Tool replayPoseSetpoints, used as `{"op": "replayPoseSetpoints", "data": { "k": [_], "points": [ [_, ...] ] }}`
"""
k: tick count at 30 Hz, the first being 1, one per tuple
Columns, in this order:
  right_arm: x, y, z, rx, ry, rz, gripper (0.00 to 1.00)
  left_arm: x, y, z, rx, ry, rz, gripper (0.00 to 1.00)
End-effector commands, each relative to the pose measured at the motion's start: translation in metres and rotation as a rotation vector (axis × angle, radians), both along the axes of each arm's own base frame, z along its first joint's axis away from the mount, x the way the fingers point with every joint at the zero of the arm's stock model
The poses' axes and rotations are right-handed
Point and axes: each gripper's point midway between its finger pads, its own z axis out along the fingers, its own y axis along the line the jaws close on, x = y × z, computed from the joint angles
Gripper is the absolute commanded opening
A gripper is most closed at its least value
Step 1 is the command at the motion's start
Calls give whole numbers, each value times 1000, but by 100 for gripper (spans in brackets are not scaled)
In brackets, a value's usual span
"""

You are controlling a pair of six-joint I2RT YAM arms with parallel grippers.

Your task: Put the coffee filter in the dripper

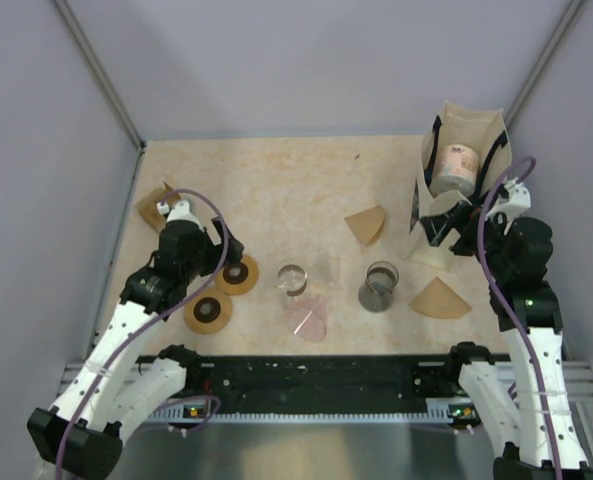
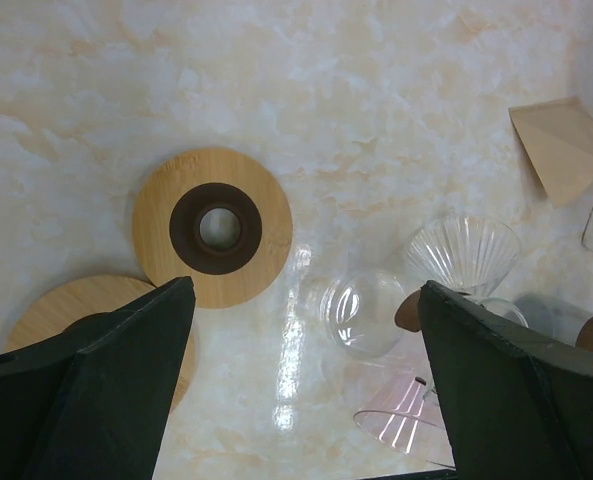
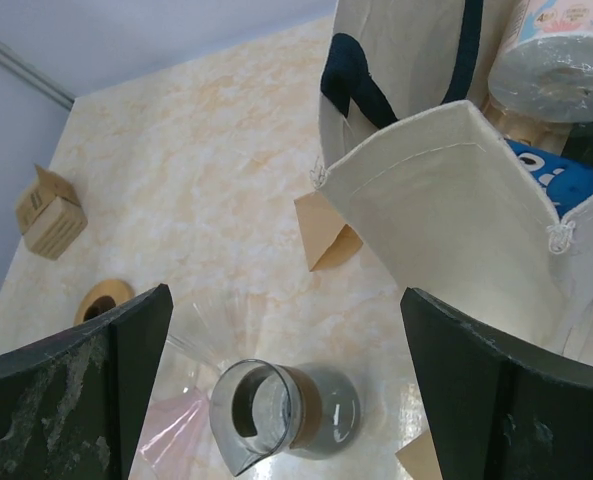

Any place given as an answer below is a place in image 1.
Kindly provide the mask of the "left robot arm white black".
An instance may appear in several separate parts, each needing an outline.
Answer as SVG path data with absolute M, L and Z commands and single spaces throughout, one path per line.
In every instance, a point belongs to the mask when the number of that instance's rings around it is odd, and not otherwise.
M 191 300 L 198 276 L 212 282 L 227 263 L 241 260 L 243 246 L 226 223 L 212 221 L 221 242 L 189 216 L 168 219 L 148 262 L 130 275 L 112 318 L 77 376 L 46 409 L 37 408 L 27 429 L 40 457 L 61 475 L 105 479 L 135 431 L 168 398 L 192 396 L 201 370 L 165 354 L 132 384 L 132 367 L 150 339 Z

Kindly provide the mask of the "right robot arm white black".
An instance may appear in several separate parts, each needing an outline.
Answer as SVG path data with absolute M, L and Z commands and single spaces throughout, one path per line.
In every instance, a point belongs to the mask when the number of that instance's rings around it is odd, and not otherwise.
M 488 215 L 467 202 L 419 223 L 433 246 L 459 233 L 450 250 L 480 263 L 507 344 L 512 389 L 502 386 L 489 350 L 473 342 L 453 346 L 442 372 L 445 388 L 467 394 L 475 407 L 496 455 L 494 478 L 593 479 L 564 379 L 559 301 L 545 279 L 551 227 L 532 217 Z

